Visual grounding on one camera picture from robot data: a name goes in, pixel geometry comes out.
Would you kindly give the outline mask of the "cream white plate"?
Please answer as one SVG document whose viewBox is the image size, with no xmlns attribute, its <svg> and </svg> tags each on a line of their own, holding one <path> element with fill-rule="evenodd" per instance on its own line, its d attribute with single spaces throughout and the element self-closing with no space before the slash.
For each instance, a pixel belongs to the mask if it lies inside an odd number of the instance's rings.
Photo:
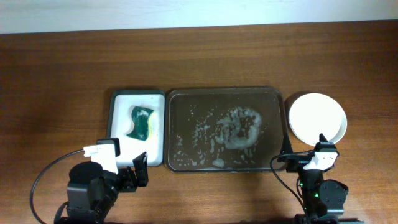
<svg viewBox="0 0 398 224">
<path fill-rule="evenodd" d="M 289 106 L 288 120 L 295 136 L 311 146 L 316 145 L 321 134 L 336 144 L 348 127 L 342 106 L 321 93 L 306 93 L 294 100 Z"/>
</svg>

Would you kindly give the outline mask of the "green yellow sponge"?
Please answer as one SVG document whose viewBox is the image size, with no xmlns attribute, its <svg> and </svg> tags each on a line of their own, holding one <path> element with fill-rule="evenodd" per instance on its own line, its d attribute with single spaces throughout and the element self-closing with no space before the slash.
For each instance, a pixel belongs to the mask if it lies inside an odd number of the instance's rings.
<svg viewBox="0 0 398 224">
<path fill-rule="evenodd" d="M 132 126 L 126 136 L 140 141 L 148 140 L 151 132 L 150 120 L 154 115 L 155 111 L 150 108 L 133 107 L 131 111 Z"/>
</svg>

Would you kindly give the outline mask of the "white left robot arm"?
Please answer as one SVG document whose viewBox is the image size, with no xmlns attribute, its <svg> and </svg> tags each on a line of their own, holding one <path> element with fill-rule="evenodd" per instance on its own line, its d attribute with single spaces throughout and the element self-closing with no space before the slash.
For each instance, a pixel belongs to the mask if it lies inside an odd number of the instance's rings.
<svg viewBox="0 0 398 224">
<path fill-rule="evenodd" d="M 82 162 L 69 172 L 68 201 L 57 211 L 55 223 L 104 223 L 120 193 L 134 193 L 148 184 L 147 153 L 132 160 L 134 167 L 117 173 L 97 162 Z"/>
</svg>

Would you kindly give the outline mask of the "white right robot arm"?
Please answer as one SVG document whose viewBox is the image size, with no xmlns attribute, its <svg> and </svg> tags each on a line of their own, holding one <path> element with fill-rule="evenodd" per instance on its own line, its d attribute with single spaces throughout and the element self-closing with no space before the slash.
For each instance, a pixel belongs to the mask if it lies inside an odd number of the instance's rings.
<svg viewBox="0 0 398 224">
<path fill-rule="evenodd" d="M 296 190 L 288 188 L 303 209 L 302 214 L 294 216 L 294 223 L 362 223 L 355 218 L 339 218 L 344 214 L 349 188 L 323 176 L 334 167 L 339 155 L 335 144 L 323 134 L 319 135 L 314 149 L 305 152 L 293 152 L 289 138 L 284 136 L 281 153 L 273 159 L 284 163 L 286 172 L 298 174 Z"/>
</svg>

